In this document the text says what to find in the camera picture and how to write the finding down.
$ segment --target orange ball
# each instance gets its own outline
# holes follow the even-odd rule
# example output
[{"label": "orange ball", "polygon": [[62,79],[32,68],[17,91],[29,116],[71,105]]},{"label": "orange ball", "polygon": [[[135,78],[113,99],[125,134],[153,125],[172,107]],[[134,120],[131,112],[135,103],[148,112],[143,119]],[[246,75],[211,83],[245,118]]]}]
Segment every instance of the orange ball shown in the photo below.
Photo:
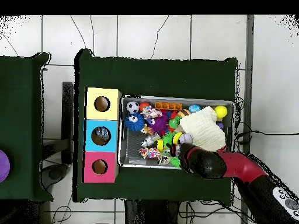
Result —
[{"label": "orange ball", "polygon": [[140,103],[140,111],[142,111],[143,110],[143,108],[146,108],[147,106],[150,106],[150,104],[149,103],[147,103],[147,102],[142,102],[142,103]]}]

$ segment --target dark green tablecloth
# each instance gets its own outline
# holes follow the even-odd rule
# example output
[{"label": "dark green tablecloth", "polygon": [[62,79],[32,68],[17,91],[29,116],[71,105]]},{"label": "dark green tablecloth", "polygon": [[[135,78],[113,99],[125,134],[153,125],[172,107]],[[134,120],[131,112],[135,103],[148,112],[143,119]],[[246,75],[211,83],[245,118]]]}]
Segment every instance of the dark green tablecloth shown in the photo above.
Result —
[{"label": "dark green tablecloth", "polygon": [[0,57],[0,149],[11,163],[0,199],[51,200],[39,183],[41,69],[49,57]]},{"label": "dark green tablecloth", "polygon": [[[226,61],[168,61],[98,58],[81,50],[75,58],[74,159],[82,157],[84,87],[118,89],[123,95],[230,100],[235,98],[235,58]],[[74,198],[221,200],[231,203],[230,178],[203,180],[180,170],[121,167],[113,184],[81,183],[74,167]]]}]

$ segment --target white cloth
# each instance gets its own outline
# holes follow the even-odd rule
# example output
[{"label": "white cloth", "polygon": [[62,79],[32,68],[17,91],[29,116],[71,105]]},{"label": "white cloth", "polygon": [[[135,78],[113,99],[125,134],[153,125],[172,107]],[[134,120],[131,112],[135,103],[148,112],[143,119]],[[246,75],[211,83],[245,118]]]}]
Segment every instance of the white cloth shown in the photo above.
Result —
[{"label": "white cloth", "polygon": [[180,126],[193,138],[193,144],[207,151],[223,148],[225,134],[216,124],[217,115],[211,107],[187,115],[180,120]]}]

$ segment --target pink box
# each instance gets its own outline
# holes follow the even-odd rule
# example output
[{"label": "pink box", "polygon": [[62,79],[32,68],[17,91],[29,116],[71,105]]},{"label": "pink box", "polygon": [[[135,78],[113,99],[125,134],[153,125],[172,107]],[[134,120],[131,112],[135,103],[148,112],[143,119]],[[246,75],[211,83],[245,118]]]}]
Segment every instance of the pink box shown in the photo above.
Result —
[{"label": "pink box", "polygon": [[[103,174],[97,174],[92,170],[96,160],[104,160],[107,170]],[[84,183],[114,183],[118,174],[116,152],[85,152]]]}]

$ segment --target yellow ball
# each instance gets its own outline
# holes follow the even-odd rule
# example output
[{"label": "yellow ball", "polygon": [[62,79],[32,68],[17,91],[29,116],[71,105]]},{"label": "yellow ball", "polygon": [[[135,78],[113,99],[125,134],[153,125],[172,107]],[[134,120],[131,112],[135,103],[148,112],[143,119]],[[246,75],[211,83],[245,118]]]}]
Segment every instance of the yellow ball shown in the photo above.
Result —
[{"label": "yellow ball", "polygon": [[215,107],[217,118],[224,118],[227,115],[227,108],[225,106]]}]

